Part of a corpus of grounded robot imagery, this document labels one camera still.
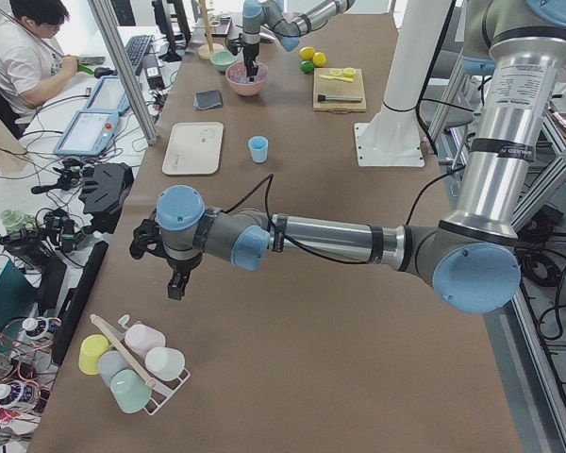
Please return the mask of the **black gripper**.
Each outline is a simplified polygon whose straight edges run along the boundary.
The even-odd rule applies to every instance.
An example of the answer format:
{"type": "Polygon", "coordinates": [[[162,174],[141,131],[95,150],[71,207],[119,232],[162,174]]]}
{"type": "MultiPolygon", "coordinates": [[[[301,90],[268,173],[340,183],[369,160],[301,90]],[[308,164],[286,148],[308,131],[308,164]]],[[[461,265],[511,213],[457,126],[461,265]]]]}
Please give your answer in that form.
{"type": "Polygon", "coordinates": [[[233,55],[242,53],[247,83],[252,83],[253,77],[258,74],[259,43],[259,34],[247,34],[244,32],[240,33],[237,38],[225,40],[227,50],[233,55]]]}
{"type": "Polygon", "coordinates": [[[173,270],[167,285],[167,294],[173,300],[183,298],[191,272],[200,265],[203,258],[201,252],[192,248],[168,248],[161,237],[158,223],[151,218],[143,219],[133,230],[129,253],[134,260],[140,260],[145,254],[150,254],[167,261],[173,270]]]}

